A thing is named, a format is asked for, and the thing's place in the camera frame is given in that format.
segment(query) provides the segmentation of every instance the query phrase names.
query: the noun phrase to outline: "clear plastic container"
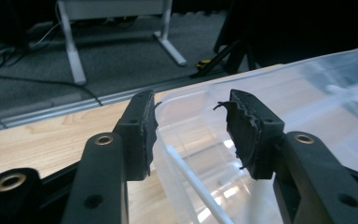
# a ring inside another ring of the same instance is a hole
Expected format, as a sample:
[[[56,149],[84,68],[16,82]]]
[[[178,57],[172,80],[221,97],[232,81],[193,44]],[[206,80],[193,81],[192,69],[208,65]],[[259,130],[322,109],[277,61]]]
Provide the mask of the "clear plastic container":
[[[253,180],[226,131],[231,89],[248,91],[284,131],[321,138],[358,171],[358,49],[249,72],[165,95],[155,166],[179,223],[282,223],[271,180]]]

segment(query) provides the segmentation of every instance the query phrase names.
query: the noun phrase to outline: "metal table leg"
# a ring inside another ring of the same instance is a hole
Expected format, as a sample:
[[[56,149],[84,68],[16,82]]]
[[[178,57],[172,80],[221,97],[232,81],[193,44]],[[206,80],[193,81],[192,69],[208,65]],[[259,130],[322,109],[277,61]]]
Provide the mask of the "metal table leg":
[[[69,22],[68,14],[66,13],[65,3],[63,1],[58,1],[58,8],[61,15],[62,31],[65,35],[66,53],[68,54],[74,82],[77,85],[84,85],[87,80],[84,75],[83,66],[81,64],[74,39],[72,37],[71,24]]]
[[[157,38],[161,46],[165,48],[165,50],[167,50],[167,52],[173,57],[173,59],[180,66],[185,66],[187,63],[186,59],[168,40],[168,32],[170,29],[171,8],[172,8],[172,0],[164,0],[161,31],[155,32],[154,36]]]

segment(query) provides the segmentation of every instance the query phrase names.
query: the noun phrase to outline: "gray carpet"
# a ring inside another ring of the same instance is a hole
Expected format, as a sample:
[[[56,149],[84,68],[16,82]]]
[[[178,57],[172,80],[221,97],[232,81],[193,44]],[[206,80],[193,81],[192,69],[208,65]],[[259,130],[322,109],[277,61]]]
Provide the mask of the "gray carpet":
[[[75,41],[88,80],[85,88],[92,93],[66,84],[0,78],[0,125],[6,126],[4,120],[11,117],[82,102],[93,95],[102,97],[147,88],[161,91],[164,83],[168,89],[174,83],[180,86],[200,82],[203,79],[188,76],[197,72],[196,62],[215,55],[213,45],[225,16],[225,11],[172,15],[169,39],[187,59],[185,67],[176,65],[152,37],[160,27],[159,17],[138,18],[128,28],[125,28],[128,24],[114,22],[76,25]],[[42,35],[46,27],[35,30],[34,33]],[[0,76],[73,83],[59,28],[53,37],[48,45],[50,36],[25,55],[21,52],[12,55],[0,68]],[[214,73],[214,77],[226,75],[223,71]]]

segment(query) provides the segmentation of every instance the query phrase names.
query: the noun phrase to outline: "wooden table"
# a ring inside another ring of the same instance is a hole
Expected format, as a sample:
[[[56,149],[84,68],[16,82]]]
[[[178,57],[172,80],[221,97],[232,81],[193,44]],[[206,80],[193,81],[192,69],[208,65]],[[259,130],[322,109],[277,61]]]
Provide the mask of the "wooden table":
[[[156,95],[156,101],[163,95]],[[0,173],[31,167],[41,177],[80,160],[87,140],[112,132],[129,101],[0,131]],[[131,223],[176,223],[156,171],[129,183]]]

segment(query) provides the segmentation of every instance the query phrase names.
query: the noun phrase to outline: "desk leg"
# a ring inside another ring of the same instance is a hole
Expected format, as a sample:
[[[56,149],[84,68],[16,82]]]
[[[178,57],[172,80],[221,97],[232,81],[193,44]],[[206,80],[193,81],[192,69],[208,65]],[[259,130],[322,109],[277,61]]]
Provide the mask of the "desk leg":
[[[168,40],[168,31],[170,29],[170,19],[171,19],[171,8],[172,8],[172,0],[164,0],[161,31],[155,32],[154,36],[157,38],[161,46],[165,48],[165,50],[167,50],[167,52],[173,57],[174,60],[176,60],[176,62],[180,66],[185,66],[186,59]]]
[[[58,1],[58,8],[61,15],[62,31],[65,35],[66,53],[68,54],[74,82],[77,85],[84,85],[86,84],[87,80],[86,76],[84,75],[83,66],[77,52],[74,38],[72,37],[71,23],[69,22],[68,15],[66,13],[65,3],[63,1]]]

